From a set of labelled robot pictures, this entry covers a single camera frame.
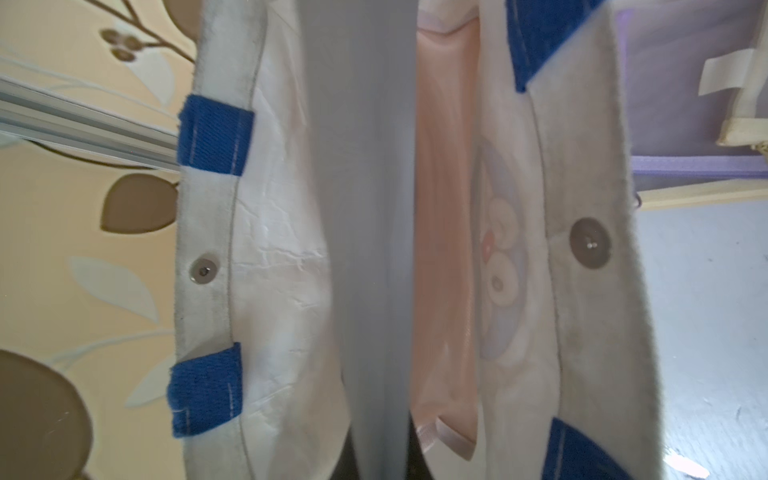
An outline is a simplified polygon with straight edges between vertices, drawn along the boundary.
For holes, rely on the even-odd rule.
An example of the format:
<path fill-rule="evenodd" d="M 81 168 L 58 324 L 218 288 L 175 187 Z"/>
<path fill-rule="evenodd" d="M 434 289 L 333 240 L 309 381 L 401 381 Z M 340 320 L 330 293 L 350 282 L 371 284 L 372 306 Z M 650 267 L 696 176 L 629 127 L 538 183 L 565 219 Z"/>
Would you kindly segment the pink mesh pencil pouch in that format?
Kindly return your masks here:
<path fill-rule="evenodd" d="M 477 19 L 417 33 L 410 408 L 423 448 L 472 458 L 478 434 L 471 246 Z"/>

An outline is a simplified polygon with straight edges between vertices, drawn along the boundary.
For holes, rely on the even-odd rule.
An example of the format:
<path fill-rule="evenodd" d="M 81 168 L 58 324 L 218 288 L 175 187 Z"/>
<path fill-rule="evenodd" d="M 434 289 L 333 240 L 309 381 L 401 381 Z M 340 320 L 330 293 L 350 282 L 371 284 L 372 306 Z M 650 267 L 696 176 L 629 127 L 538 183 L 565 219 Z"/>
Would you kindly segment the white canvas tote bag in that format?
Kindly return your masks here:
<path fill-rule="evenodd" d="M 177 360 L 190 479 L 363 479 L 311 155 L 302 1 L 176 2 Z M 414 1 L 480 24 L 471 246 L 480 479 L 659 479 L 660 386 L 633 236 L 615 1 Z M 465 460 L 423 448 L 402 479 Z"/>

